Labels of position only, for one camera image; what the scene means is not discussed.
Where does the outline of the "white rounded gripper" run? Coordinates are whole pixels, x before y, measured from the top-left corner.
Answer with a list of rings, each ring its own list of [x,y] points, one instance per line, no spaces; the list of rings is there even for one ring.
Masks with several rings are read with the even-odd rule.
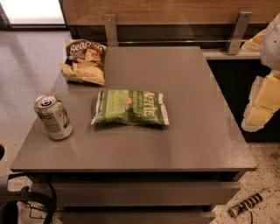
[[[249,103],[243,114],[242,129],[257,132],[280,109],[280,13],[269,23],[266,30],[259,31],[247,40],[241,49],[260,51],[262,64],[274,69],[264,78],[255,78],[248,98]]]

